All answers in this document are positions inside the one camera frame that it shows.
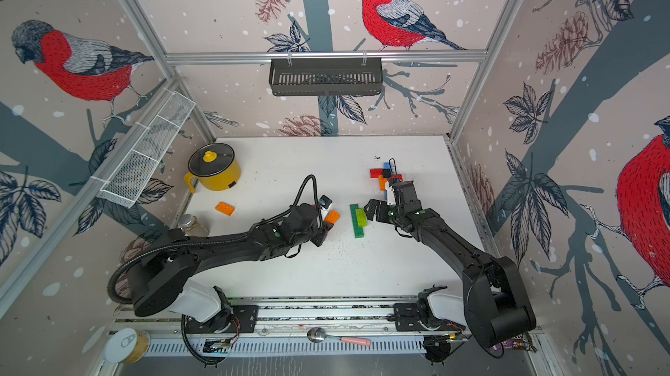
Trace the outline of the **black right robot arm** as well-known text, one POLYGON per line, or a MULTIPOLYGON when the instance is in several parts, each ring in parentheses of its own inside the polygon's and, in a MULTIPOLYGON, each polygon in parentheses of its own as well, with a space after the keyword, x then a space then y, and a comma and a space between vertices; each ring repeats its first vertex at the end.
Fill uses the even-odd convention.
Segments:
POLYGON ((516 264, 476 248, 431 208, 423 208, 414 183, 392 180, 394 203, 370 200, 366 217, 392 224, 405 238, 433 250, 462 280, 465 323, 478 344, 490 348, 537 327, 516 264))

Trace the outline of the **orange lego brick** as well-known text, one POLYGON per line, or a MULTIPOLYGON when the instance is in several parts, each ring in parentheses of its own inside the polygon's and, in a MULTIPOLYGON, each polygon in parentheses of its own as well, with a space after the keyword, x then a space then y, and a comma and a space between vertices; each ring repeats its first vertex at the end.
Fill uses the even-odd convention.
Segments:
POLYGON ((218 205, 216 205, 216 210, 224 215, 227 215, 228 217, 232 216, 235 212, 235 208, 233 206, 224 202, 218 203, 218 205))
POLYGON ((336 224, 336 222, 338 222, 340 217, 341 217, 340 213, 336 212, 336 210, 332 210, 326 216, 325 223, 334 225, 334 224, 336 224))
POLYGON ((378 179, 379 179, 379 184, 380 184, 380 190, 381 191, 386 191, 387 190, 387 183, 388 183, 387 178, 384 178, 383 176, 379 176, 378 179))

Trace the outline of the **lime green lego brick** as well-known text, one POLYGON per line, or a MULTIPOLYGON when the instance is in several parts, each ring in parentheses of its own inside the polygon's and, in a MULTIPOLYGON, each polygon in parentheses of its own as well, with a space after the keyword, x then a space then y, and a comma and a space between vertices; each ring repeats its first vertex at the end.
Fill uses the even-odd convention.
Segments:
POLYGON ((363 209, 355 210, 357 226, 360 228, 365 228, 367 226, 367 217, 366 212, 363 209))

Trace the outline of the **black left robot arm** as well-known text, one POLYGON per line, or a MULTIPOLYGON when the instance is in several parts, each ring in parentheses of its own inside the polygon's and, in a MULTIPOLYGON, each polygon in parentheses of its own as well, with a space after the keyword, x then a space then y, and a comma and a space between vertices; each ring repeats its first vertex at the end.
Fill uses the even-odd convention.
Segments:
POLYGON ((111 274, 107 295, 130 304, 140 318, 166 310, 180 314, 183 338, 190 328, 214 333, 233 327, 239 335, 242 324, 223 289, 200 285, 193 276, 230 264, 293 258, 308 242, 321 246, 331 229, 326 217, 332 206, 328 196, 315 195, 312 203, 296 198, 287 210, 247 231, 211 238, 172 229, 111 274))

